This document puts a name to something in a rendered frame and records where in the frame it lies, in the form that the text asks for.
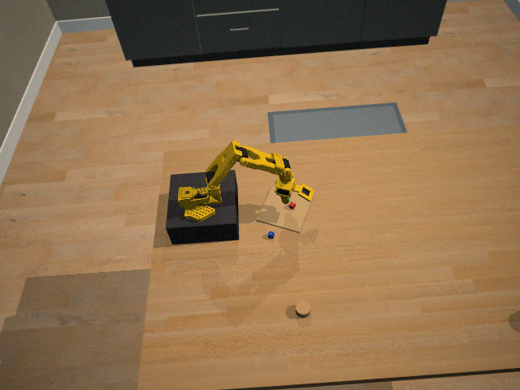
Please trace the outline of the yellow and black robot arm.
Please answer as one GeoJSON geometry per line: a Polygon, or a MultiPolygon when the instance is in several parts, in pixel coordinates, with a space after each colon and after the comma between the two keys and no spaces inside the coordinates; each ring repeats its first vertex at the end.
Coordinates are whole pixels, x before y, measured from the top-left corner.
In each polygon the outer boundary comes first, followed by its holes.
{"type": "Polygon", "coordinates": [[[237,141],[232,141],[206,169],[207,187],[180,187],[180,203],[184,207],[185,219],[201,222],[215,215],[215,209],[206,205],[222,202],[220,183],[237,162],[240,162],[243,167],[276,174],[282,183],[292,181],[293,178],[286,157],[276,153],[267,154],[245,145],[241,146],[237,141]],[[248,156],[252,159],[249,159],[248,156]],[[199,206],[199,204],[204,206],[199,206]]]}

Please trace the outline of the tan short cylinder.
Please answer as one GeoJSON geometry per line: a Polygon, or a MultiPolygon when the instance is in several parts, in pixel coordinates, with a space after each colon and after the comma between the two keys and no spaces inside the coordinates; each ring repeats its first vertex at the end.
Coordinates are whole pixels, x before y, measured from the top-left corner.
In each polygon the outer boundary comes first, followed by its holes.
{"type": "Polygon", "coordinates": [[[296,304],[296,314],[300,318],[307,318],[310,315],[310,303],[308,301],[299,301],[296,304]]]}

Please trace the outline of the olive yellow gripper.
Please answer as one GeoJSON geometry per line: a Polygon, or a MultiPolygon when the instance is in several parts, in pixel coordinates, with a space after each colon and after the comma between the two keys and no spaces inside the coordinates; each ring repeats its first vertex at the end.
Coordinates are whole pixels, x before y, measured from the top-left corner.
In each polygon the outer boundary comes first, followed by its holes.
{"type": "Polygon", "coordinates": [[[276,180],[275,193],[281,197],[282,202],[286,205],[288,203],[288,197],[291,197],[292,192],[298,192],[298,195],[306,199],[308,202],[311,201],[314,190],[305,184],[297,185],[294,179],[294,173],[292,174],[292,181],[282,183],[279,179],[276,180]]]}

